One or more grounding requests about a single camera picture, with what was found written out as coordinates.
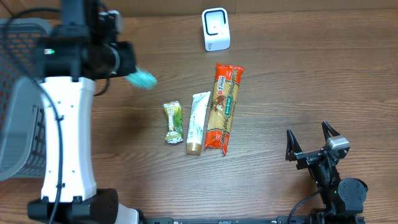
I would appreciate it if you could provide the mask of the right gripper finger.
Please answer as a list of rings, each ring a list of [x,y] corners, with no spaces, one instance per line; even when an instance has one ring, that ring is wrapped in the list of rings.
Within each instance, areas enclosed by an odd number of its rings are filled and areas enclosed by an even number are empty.
[[[286,161],[296,161],[299,154],[302,154],[303,151],[297,142],[293,132],[291,129],[287,130],[287,146],[285,153]]]
[[[332,138],[332,137],[340,135],[340,133],[337,132],[335,129],[333,129],[326,120],[324,120],[322,122],[322,130],[323,130],[323,135],[324,135],[324,138],[325,138],[326,141],[329,138]]]

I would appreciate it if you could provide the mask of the teal wet wipes packet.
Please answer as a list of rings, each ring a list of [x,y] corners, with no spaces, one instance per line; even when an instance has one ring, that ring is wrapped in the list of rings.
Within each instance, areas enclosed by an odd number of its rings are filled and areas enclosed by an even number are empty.
[[[147,70],[136,67],[135,73],[125,76],[125,79],[134,87],[150,90],[157,84],[157,79]]]

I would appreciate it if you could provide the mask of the green snack packet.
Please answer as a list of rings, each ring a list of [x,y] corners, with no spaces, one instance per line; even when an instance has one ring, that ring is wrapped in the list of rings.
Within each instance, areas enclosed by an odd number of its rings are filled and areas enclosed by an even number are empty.
[[[182,107],[178,101],[164,103],[164,112],[168,120],[168,129],[165,140],[169,144],[183,141]]]

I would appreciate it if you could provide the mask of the orange spaghetti packet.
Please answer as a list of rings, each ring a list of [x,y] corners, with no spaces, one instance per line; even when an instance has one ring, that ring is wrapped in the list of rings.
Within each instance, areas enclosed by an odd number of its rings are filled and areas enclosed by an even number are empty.
[[[244,68],[235,65],[216,64],[215,82],[210,101],[205,149],[221,149],[228,152],[234,110]]]

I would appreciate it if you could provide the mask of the white cream tube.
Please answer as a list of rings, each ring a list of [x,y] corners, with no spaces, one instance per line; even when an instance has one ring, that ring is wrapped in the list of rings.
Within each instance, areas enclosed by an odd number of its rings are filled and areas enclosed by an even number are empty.
[[[193,95],[186,147],[186,153],[189,155],[199,156],[201,154],[203,129],[210,93],[210,91],[207,91]]]

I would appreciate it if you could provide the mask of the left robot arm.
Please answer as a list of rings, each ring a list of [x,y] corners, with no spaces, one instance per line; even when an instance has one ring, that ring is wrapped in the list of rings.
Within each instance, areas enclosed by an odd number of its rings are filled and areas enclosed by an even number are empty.
[[[99,1],[62,1],[61,23],[40,38],[35,68],[45,110],[46,166],[39,199],[27,206],[43,223],[130,223],[141,214],[99,189],[91,161],[91,106],[97,80],[136,72],[130,42],[120,42],[120,15]]]

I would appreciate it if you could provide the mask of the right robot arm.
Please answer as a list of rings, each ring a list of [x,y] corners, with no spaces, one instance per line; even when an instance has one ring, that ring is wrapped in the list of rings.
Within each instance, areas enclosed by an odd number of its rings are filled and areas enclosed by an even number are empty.
[[[363,203],[366,200],[368,186],[357,178],[340,177],[336,165],[346,157],[349,141],[332,128],[327,121],[322,122],[325,145],[319,150],[305,153],[300,147],[291,129],[287,130],[285,159],[296,161],[298,170],[308,169],[317,191],[297,203],[286,217],[287,223],[364,223]],[[313,209],[305,217],[294,213],[302,204],[321,196],[323,208]]]

